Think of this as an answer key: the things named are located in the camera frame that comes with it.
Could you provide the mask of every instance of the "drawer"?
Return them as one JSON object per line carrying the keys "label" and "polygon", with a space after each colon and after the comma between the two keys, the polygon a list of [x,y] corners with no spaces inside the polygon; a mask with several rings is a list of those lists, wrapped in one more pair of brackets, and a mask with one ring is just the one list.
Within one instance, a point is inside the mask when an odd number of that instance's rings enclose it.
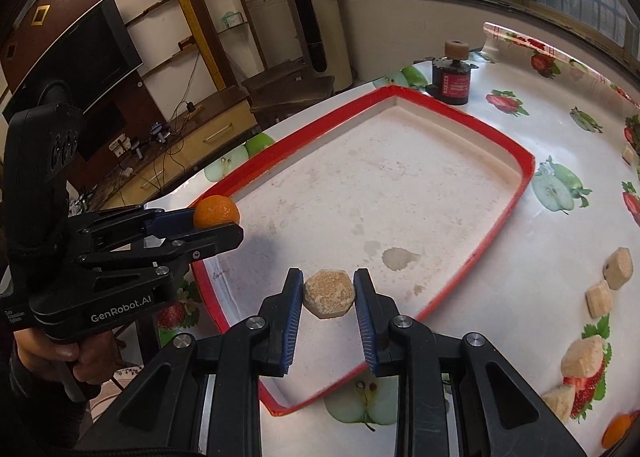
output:
{"label": "drawer", "polygon": [[[174,145],[172,152],[178,150],[179,145],[179,143],[177,146]],[[171,156],[162,154],[153,163],[147,164],[138,173],[129,177],[129,181],[122,187],[121,191],[112,196],[102,206],[102,209],[142,204],[157,192],[161,186],[168,184],[174,177],[179,176],[185,170],[188,171],[190,165],[191,163],[182,154],[182,151]]]}
{"label": "drawer", "polygon": [[248,101],[242,101],[189,134],[184,139],[181,154],[189,160],[189,164],[195,164],[257,124]]}

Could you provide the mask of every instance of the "person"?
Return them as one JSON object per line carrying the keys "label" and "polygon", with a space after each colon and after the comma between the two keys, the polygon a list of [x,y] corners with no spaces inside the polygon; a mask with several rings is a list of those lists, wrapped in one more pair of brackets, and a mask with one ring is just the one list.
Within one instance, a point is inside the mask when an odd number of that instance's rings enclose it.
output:
{"label": "person", "polygon": [[66,396],[52,362],[75,362],[73,375],[85,397],[93,399],[119,367],[113,334],[67,345],[54,344],[39,329],[17,331],[14,338],[9,364],[0,363],[0,453],[44,457],[52,447],[73,448],[86,403]]}

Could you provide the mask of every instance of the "metal bolt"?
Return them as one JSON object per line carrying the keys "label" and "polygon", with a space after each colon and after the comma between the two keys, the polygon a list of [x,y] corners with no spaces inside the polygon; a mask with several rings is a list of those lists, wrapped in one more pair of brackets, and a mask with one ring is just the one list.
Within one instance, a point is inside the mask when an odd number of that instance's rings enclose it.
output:
{"label": "metal bolt", "polygon": [[486,339],[480,333],[470,332],[466,335],[466,342],[473,347],[482,347]]}
{"label": "metal bolt", "polygon": [[246,326],[251,330],[262,329],[264,327],[265,323],[266,322],[264,321],[263,317],[261,317],[261,316],[252,316],[251,318],[249,318],[246,321]]}
{"label": "metal bolt", "polygon": [[405,316],[404,314],[399,314],[394,318],[394,325],[401,329],[406,329],[407,327],[411,327],[414,324],[414,320],[412,318]]}
{"label": "metal bolt", "polygon": [[191,345],[191,336],[188,334],[178,334],[178,336],[174,338],[174,347],[178,349],[183,349],[189,345]]}

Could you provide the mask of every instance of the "wooden cap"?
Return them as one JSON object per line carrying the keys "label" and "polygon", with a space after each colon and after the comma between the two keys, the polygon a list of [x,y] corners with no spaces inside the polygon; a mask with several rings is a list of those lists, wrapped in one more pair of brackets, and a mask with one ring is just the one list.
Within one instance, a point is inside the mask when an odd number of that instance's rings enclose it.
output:
{"label": "wooden cap", "polygon": [[459,40],[447,40],[444,43],[444,56],[452,60],[468,60],[469,44]]}

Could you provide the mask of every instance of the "television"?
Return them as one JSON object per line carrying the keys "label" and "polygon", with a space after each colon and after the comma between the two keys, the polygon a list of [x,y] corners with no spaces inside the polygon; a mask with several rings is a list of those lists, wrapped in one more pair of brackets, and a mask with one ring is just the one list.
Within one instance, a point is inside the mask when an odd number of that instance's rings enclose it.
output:
{"label": "television", "polygon": [[52,84],[66,85],[71,105],[88,111],[142,65],[115,0],[101,0],[69,26],[31,67],[2,111],[12,116],[37,107]]}

